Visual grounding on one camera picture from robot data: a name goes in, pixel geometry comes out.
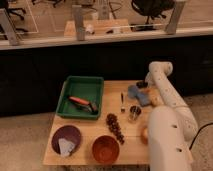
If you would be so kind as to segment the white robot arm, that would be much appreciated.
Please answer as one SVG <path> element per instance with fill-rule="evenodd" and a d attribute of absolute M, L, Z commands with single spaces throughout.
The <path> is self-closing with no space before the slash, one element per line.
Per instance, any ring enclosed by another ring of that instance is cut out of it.
<path fill-rule="evenodd" d="M 154 61 L 146 76 L 164 102 L 148 117 L 150 171 L 192 171 L 188 142 L 198 131 L 197 121 L 183 98 L 168 80 L 171 62 Z"/>

